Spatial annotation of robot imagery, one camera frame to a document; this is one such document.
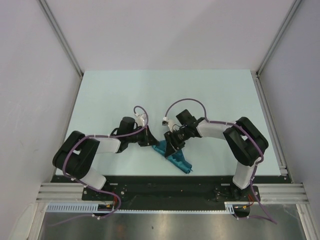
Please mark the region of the teal satin napkin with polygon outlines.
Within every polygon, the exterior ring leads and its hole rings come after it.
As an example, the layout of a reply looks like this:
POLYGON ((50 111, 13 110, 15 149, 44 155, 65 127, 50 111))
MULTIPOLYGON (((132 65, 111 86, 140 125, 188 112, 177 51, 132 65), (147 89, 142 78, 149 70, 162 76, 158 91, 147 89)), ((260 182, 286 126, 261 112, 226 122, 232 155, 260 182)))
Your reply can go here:
POLYGON ((185 174, 192 172, 192 165, 186 161, 185 156, 182 150, 177 151, 176 153, 165 157, 166 152, 166 141, 161 140, 158 145, 153 145, 152 148, 169 162, 171 162, 175 167, 179 168, 185 174))

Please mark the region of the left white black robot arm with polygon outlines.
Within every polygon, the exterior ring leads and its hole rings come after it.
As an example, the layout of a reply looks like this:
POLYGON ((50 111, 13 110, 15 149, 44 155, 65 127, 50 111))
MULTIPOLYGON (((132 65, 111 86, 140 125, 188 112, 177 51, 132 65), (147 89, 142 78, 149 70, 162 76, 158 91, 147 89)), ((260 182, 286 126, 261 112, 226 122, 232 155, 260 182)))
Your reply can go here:
POLYGON ((106 177, 92 167, 97 154, 119 154, 129 144, 137 143, 140 147, 158 146, 159 141, 152 135, 145 114, 136 118, 125 116, 110 135, 106 137, 86 136, 80 131, 73 131, 53 157, 52 164, 69 175, 93 188, 93 194, 100 200, 110 196, 111 188, 106 177))

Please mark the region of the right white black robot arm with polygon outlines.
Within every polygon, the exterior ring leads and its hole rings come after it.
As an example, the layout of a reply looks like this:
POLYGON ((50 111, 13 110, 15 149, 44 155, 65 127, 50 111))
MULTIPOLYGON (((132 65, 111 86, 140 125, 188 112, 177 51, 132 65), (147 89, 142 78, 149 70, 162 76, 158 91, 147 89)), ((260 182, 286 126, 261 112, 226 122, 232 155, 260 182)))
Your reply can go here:
POLYGON ((225 140, 237 160, 231 196, 242 201, 249 194, 248 186, 254 179, 256 166, 263 161, 264 153, 269 147, 267 139, 247 118, 241 117, 235 122, 210 121, 205 117, 196 119, 185 109, 176 116, 180 128, 174 129, 174 122, 167 116, 162 124, 169 131, 164 134, 167 158, 181 150, 190 138, 215 138, 225 140))

